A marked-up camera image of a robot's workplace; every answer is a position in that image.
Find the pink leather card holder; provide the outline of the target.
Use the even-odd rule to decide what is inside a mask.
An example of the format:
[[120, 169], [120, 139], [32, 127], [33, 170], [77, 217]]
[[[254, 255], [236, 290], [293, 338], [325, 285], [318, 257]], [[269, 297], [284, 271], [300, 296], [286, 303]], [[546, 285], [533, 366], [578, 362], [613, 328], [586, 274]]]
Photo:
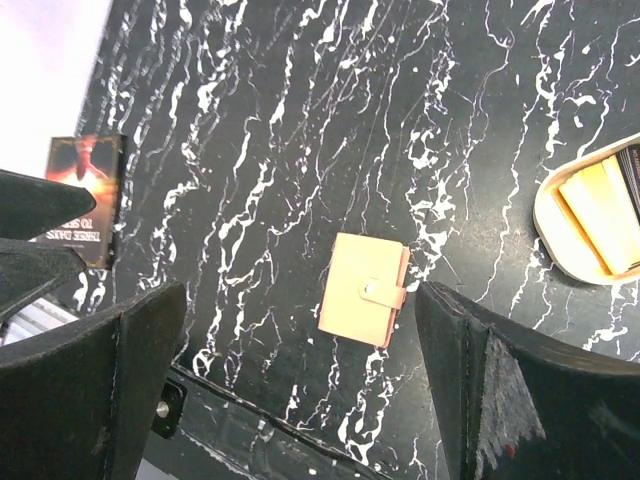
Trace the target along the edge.
[[386, 348], [406, 298], [410, 251], [397, 241], [339, 233], [320, 309], [326, 333]]

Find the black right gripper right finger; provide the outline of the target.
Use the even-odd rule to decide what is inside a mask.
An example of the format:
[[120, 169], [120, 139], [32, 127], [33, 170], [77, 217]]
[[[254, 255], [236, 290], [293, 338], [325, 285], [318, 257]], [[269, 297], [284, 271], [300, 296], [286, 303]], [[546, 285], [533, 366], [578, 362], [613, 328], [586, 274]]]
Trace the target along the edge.
[[635, 479], [639, 367], [421, 284], [415, 319], [453, 479]]

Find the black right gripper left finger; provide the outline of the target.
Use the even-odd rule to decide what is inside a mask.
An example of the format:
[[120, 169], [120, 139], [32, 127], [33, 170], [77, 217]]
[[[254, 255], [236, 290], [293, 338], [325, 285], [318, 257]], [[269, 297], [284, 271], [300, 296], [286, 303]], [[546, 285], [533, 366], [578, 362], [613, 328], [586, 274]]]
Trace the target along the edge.
[[135, 478], [186, 306], [172, 282], [2, 347], [2, 478]]

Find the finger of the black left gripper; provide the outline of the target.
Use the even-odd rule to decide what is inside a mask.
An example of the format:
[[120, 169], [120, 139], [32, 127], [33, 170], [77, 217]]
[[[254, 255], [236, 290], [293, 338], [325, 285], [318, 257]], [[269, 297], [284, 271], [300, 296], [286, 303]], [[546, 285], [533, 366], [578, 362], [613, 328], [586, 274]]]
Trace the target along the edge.
[[72, 249], [23, 240], [1, 240], [1, 319], [87, 269]]
[[1, 237], [31, 240], [91, 212], [96, 200], [80, 187], [1, 171]]

